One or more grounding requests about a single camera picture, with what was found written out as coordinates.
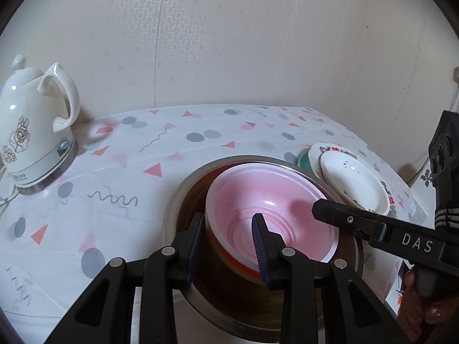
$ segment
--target white ceramic kettle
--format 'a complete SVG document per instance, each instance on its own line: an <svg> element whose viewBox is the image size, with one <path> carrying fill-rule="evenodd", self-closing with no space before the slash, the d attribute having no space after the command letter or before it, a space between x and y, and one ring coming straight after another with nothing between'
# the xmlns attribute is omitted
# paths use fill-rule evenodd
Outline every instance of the white ceramic kettle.
<svg viewBox="0 0 459 344"><path fill-rule="evenodd" d="M0 155L18 187L42 180L65 159L73 145L70 126L80 112L77 87L58 62L45 74L25 64L24 56L15 57L0 93ZM64 89L70 116L51 79Z"/></svg>

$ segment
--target stainless steel bowl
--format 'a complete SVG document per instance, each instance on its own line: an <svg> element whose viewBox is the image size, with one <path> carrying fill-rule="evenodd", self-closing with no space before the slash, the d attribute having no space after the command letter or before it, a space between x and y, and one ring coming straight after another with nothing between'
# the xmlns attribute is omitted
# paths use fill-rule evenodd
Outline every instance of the stainless steel bowl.
<svg viewBox="0 0 459 344"><path fill-rule="evenodd" d="M163 221L164 245L175 233L186 230L195 212L204 212L210 184L223 171L243 163L266 163L288 168L313 183L329 200L341 199L321 180L297 166L265 156L240 155L219 159L198 168L178 186ZM261 343L277 343L281 333L282 291L268 291L229 270L212 251L205 236L201 242L196 280L182 291L187 301L207 320L239 338ZM363 270L361 240L340 230L337 250L330 262L345 259L359 275ZM322 300L316 290L318 328L324 327Z"/></svg>

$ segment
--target patterned tablecloth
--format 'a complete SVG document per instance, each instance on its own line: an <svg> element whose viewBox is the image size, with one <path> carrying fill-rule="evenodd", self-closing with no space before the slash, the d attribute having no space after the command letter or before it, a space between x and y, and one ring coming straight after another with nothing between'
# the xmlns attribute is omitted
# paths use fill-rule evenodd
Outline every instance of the patterned tablecloth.
<svg viewBox="0 0 459 344"><path fill-rule="evenodd" d="M160 248L162 217L175 188L215 159L250 154L296 163L316 142L337 143L381 174L399 219L408 220L413 208L410 189L389 165L355 134L309 108L168 107L98 118L73 131L80 149L67 172L42 193L0 207L0 306L26 344L45 340L111 258L132 261ZM363 277L382 300L399 265L399 258L365 245ZM240 341L183 301L176 315L180 342ZM186 325L204 331L185 334Z"/></svg>

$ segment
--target kettle lid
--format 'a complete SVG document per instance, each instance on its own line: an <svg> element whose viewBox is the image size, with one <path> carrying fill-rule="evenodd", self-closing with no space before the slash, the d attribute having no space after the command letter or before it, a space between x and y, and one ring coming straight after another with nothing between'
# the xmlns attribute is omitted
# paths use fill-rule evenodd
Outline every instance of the kettle lid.
<svg viewBox="0 0 459 344"><path fill-rule="evenodd" d="M25 67L27 58L18 54L11 64L13 74L6 80L0 93L0 97L6 92L14 91L24 84L43 75L43 71L37 67Z"/></svg>

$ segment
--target kettle handle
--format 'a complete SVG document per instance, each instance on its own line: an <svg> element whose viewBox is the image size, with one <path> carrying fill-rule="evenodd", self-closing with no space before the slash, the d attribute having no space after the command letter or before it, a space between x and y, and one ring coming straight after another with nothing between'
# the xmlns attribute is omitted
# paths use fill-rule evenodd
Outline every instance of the kettle handle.
<svg viewBox="0 0 459 344"><path fill-rule="evenodd" d="M80 97L73 79L67 72L65 72L59 62L54 63L43 75L43 78L37 87L37 90L40 93L46 94L50 91L50 80L52 77L63 86L65 93L67 94L68 103L70 104L70 116L68 119L57 116L53 121L53 131L54 133L57 133L67 127L70 127L77 119L78 114L80 113Z"/></svg>

